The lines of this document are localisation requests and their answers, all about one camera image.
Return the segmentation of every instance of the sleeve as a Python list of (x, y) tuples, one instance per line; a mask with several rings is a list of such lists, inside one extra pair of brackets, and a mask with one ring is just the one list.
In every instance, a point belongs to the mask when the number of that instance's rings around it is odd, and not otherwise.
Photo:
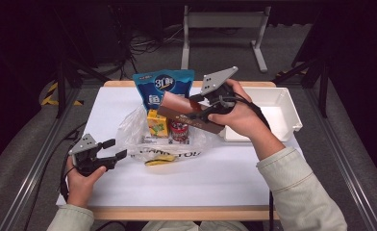
[(90, 230), (94, 218), (91, 210), (74, 205), (63, 205), (57, 211), (48, 231), (86, 231)]
[(293, 147), (257, 163), (285, 230), (347, 230), (344, 216)]

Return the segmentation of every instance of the white tray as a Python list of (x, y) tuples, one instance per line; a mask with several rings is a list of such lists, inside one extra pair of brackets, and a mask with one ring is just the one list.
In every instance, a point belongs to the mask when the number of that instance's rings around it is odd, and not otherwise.
[[(255, 87), (245, 87), (244, 89), (251, 96), (252, 101), (261, 108), (272, 133), (279, 141), (288, 141), (293, 132), (297, 132), (303, 127), (288, 89)], [(229, 127), (226, 127), (220, 136), (225, 141), (250, 141)]]

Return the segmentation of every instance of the red can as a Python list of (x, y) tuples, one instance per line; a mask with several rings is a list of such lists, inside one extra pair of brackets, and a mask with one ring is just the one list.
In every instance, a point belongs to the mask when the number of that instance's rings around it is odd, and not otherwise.
[(189, 126), (185, 123), (170, 121), (171, 138), (175, 141), (185, 141), (189, 137)]

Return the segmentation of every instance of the chip bag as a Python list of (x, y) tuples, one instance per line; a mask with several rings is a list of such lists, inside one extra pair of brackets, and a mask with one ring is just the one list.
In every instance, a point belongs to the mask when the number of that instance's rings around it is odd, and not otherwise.
[(143, 100), (144, 108), (148, 112), (151, 109), (159, 109), (165, 91), (189, 98), (189, 91), (194, 80), (194, 71), (188, 69), (164, 69), (134, 74), (132, 77)]

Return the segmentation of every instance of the person's right hand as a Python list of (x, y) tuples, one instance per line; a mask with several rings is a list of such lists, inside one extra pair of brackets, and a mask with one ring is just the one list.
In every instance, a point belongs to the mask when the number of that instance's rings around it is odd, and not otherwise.
[[(245, 92), (239, 82), (228, 79), (227, 84), (235, 93), (252, 102), (251, 97)], [(270, 132), (257, 114), (246, 104), (237, 102), (233, 111), (227, 115), (210, 114), (209, 121), (231, 127), (235, 132), (249, 138), (261, 160), (282, 150), (285, 146)]]
[[(239, 82), (228, 79), (226, 83), (233, 88), (235, 93), (241, 95), (248, 102), (252, 102), (251, 97), (245, 92)], [(265, 127), (255, 112), (241, 102), (237, 102), (233, 111), (229, 114), (210, 114), (208, 119), (214, 123), (227, 125), (238, 134), (248, 138), (251, 138), (255, 134), (255, 130), (263, 129)]]

